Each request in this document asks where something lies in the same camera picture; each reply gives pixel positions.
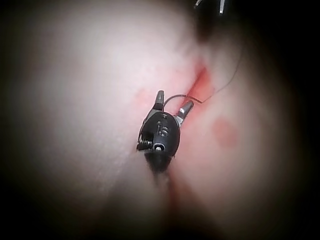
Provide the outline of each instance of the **blood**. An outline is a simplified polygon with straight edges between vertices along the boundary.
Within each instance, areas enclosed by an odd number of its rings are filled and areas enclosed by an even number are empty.
[[[206,100],[213,96],[216,91],[211,75],[203,60],[198,60],[198,63],[195,65],[195,72],[196,77],[194,83],[186,95],[196,98],[204,103],[193,101],[195,105],[186,118],[184,125],[188,125],[188,123],[195,123],[194,121],[199,118],[199,115],[205,112],[209,106]],[[181,106],[186,104],[189,100],[190,99],[186,98]]]
[[[201,102],[205,101],[215,93],[215,87],[213,86],[212,79],[207,67],[200,61],[196,67],[197,73],[194,84],[187,93],[188,96],[194,97]]]
[[[211,130],[221,148],[234,148],[237,145],[237,129],[227,118],[219,116],[213,121]]]

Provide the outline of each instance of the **spring coil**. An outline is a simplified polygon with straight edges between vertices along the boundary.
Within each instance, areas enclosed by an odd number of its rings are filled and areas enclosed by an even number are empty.
[[[140,139],[139,140],[139,147],[142,149],[151,149],[152,148],[152,141],[147,139]]]

